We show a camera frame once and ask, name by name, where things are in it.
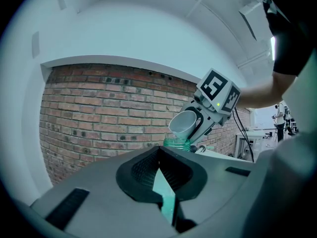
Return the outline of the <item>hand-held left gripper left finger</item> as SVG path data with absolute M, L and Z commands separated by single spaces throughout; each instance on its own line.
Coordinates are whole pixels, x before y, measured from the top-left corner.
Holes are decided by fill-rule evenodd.
M 46 219 L 76 188 L 88 195 L 66 225 L 67 234 L 176 234 L 155 203 L 133 200 L 116 182 L 117 169 L 148 149 L 88 164 L 37 199 L 31 209 Z

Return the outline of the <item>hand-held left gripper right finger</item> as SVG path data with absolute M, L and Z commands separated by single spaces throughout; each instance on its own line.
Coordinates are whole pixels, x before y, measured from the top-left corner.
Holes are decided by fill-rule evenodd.
M 176 196 L 176 223 L 159 234 L 243 234 L 259 164 L 160 147 L 159 167 Z

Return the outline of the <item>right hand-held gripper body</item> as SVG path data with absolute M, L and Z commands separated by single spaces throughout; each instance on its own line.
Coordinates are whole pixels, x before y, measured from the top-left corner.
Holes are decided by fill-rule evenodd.
M 241 91 L 233 81 L 210 69 L 197 84 L 194 100 L 215 123 L 223 125 L 230 119 L 240 95 Z

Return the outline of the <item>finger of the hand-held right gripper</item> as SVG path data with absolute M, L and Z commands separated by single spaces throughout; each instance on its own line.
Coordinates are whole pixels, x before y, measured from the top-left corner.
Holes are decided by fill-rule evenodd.
M 194 112 L 200 112 L 202 110 L 201 106 L 197 102 L 188 102 L 183 106 L 183 111 L 190 110 Z
M 189 135 L 189 141 L 191 144 L 199 142 L 206 134 L 210 132 L 211 127 L 214 126 L 215 122 L 211 118 L 212 112 L 206 109 L 189 109 L 196 114 L 195 128 Z

